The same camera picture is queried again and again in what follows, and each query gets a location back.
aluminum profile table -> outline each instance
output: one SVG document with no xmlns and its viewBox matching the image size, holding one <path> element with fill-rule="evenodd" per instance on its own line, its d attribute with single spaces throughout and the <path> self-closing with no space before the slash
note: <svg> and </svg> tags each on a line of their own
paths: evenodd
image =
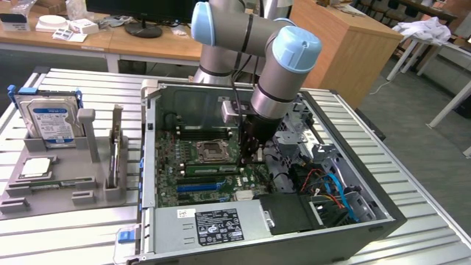
<svg viewBox="0 0 471 265">
<path fill-rule="evenodd" d="M 140 160 L 140 84 L 149 76 L 50 69 L 33 73 L 24 86 L 80 88 L 85 108 L 96 109 L 94 133 L 110 128 L 114 104 L 124 106 L 122 129 L 129 137 L 126 206 L 0 221 L 0 264 L 113 264 L 114 233 L 137 218 Z M 416 179 L 376 138 L 343 99 L 308 89 L 347 142 L 389 194 L 407 223 L 336 264 L 471 264 L 471 240 Z M 327 134 L 316 130 L 325 142 Z M 20 150 L 25 126 L 10 105 L 0 118 L 0 190 Z"/>
</svg>

cpu socket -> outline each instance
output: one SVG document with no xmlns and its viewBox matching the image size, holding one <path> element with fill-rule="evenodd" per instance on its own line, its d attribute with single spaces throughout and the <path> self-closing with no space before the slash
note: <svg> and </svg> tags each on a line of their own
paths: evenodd
<svg viewBox="0 0 471 265">
<path fill-rule="evenodd" d="M 207 141 L 196 143 L 197 156 L 201 162 L 227 161 L 229 152 L 224 141 Z"/>
</svg>

power supply label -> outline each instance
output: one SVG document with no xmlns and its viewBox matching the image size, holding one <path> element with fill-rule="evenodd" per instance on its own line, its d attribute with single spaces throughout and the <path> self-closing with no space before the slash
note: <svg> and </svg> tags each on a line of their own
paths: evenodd
<svg viewBox="0 0 471 265">
<path fill-rule="evenodd" d="M 201 246 L 244 240 L 235 209 L 204 211 L 195 214 L 197 242 Z"/>
<path fill-rule="evenodd" d="M 66 122 L 68 112 L 62 108 L 34 108 L 33 117 L 42 139 L 53 144 L 72 142 L 72 126 Z"/>
</svg>

gray floor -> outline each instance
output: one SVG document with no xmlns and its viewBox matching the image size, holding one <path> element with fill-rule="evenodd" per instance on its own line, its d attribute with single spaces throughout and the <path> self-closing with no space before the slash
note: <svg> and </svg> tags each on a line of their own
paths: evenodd
<svg viewBox="0 0 471 265">
<path fill-rule="evenodd" d="M 385 83 L 389 61 L 372 91 Z M 36 65 L 88 71 L 105 71 L 101 59 L 30 52 L 0 51 L 0 87 L 21 86 Z M 157 76 L 186 77 L 195 67 L 156 65 L 148 73 Z M 360 110 L 387 136 L 384 143 L 413 176 L 448 211 L 463 229 L 471 233 L 471 160 L 461 151 L 471 146 L 471 120 L 451 113 L 435 130 L 431 121 L 449 97 L 411 72 L 400 74 L 377 94 L 368 95 Z M 9 104 L 5 90 L 0 93 L 0 113 Z"/>
</svg>

hard drive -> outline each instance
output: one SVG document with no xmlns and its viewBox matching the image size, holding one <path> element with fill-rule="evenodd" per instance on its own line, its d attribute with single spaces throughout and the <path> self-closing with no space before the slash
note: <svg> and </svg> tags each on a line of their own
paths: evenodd
<svg viewBox="0 0 471 265">
<path fill-rule="evenodd" d="M 46 148 L 74 146 L 84 137 L 77 120 L 80 91 L 45 91 L 37 88 L 9 88 L 9 97 L 20 110 L 29 138 L 42 138 Z"/>
</svg>

